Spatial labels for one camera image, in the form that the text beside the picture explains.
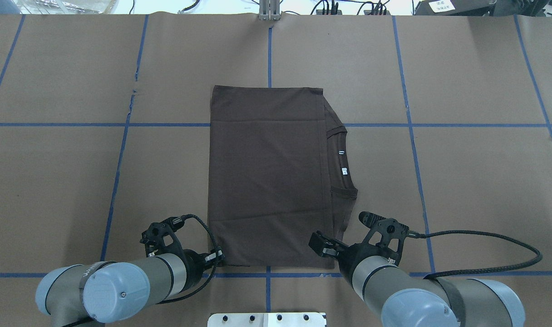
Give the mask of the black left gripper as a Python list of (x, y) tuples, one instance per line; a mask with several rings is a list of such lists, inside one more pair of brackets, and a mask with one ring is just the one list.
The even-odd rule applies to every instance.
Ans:
[(187, 273), (185, 286), (196, 286), (206, 269), (224, 266), (226, 257), (221, 248), (215, 248), (209, 254), (184, 249), (176, 236), (176, 231), (185, 225), (185, 221), (185, 219), (165, 219), (162, 222), (153, 222), (141, 233), (140, 243), (145, 246), (146, 255), (176, 255), (185, 265)]

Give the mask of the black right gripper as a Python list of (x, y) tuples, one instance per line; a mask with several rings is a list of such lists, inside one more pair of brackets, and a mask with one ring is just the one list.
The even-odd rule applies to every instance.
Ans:
[(375, 255), (398, 266), (403, 255), (405, 239), (409, 235), (409, 226), (394, 218), (382, 217), (367, 211), (359, 213), (359, 221), (369, 228), (369, 232), (360, 243), (347, 246), (322, 232), (313, 232), (309, 247), (321, 258), (336, 259), (343, 276), (353, 275), (363, 259)]

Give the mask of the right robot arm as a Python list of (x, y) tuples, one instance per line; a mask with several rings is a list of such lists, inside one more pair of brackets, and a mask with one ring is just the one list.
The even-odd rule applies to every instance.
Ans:
[(479, 274), (502, 273), (537, 263), (432, 273), (411, 277), (399, 267), (407, 238), (432, 234), (412, 231), (393, 218), (363, 211), (359, 221), (369, 229), (353, 245), (314, 232), (309, 247), (322, 258), (338, 262), (340, 273), (384, 327), (523, 327), (524, 305), (506, 284)]

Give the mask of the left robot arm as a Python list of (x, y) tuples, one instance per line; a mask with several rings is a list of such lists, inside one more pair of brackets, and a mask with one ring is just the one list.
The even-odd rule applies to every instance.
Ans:
[[(207, 253), (182, 247), (176, 232), (188, 219), (207, 232)], [(193, 214), (169, 217), (143, 231), (145, 258), (131, 262), (100, 261), (50, 271), (38, 283), (35, 304), (53, 327), (103, 327), (145, 308), (180, 302), (200, 292), (225, 256), (210, 228)]]

